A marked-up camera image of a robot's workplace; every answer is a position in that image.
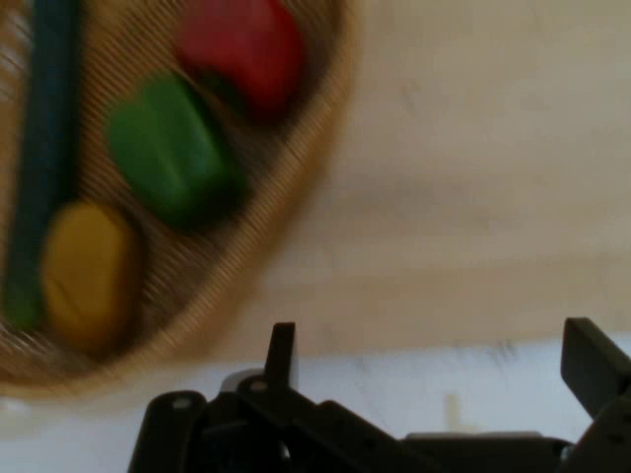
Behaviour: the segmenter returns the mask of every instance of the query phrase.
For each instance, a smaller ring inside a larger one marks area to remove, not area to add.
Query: wicker basket
[[[171,41],[185,0],[86,0],[80,188],[84,198],[129,211],[148,238],[149,271],[138,327],[126,349],[95,362],[65,350],[46,333],[18,334],[0,322],[0,395],[90,392],[150,366],[217,315],[221,300],[299,197],[321,155],[358,56],[355,1],[287,0],[310,47],[304,90],[289,118],[274,129],[249,128],[223,117],[254,195],[232,221],[185,236],[137,204],[107,156],[102,133],[113,100],[152,72],[175,68]],[[0,0],[0,268],[15,192],[29,3]]]

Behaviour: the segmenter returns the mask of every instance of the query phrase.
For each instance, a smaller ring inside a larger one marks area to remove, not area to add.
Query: red bell pepper
[[[301,31],[281,0],[191,0],[175,55],[191,77],[259,121],[286,109],[306,59]]]

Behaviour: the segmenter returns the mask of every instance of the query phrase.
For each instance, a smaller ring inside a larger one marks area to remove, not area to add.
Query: green cucumber
[[[74,195],[81,0],[35,0],[26,102],[2,311],[15,328],[45,319],[39,263],[48,226]]]

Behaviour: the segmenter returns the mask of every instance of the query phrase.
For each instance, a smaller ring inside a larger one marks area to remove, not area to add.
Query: basket rim
[[[328,71],[309,99],[301,118],[301,125],[292,133],[289,143],[305,150],[305,160],[280,161],[289,166],[278,167],[263,184],[247,209],[255,215],[249,228],[237,232],[216,267],[206,276],[194,299],[176,316],[174,321],[142,345],[111,363],[97,367],[86,374],[71,379],[46,384],[29,384],[0,379],[0,395],[21,399],[76,398],[108,387],[116,387],[124,380],[150,369],[158,361],[172,354],[181,342],[202,327],[204,320],[215,313],[228,292],[239,281],[243,270],[254,259],[256,251],[270,238],[269,229],[275,229],[287,210],[286,202],[296,200],[302,189],[302,181],[308,174],[307,162],[316,161],[318,141],[334,122],[335,114],[346,103],[347,93],[359,63],[361,47],[362,0],[343,0],[341,5],[339,44],[334,48]],[[326,99],[318,94],[326,91]]]

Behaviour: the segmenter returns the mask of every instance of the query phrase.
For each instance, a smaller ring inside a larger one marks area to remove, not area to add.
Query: bell pepper
[[[175,41],[182,69],[257,121],[283,113],[305,69],[305,41],[281,0],[191,0]]]
[[[218,220],[245,196],[245,175],[218,122],[175,74],[116,105],[106,134],[136,197],[168,225],[189,230]]]

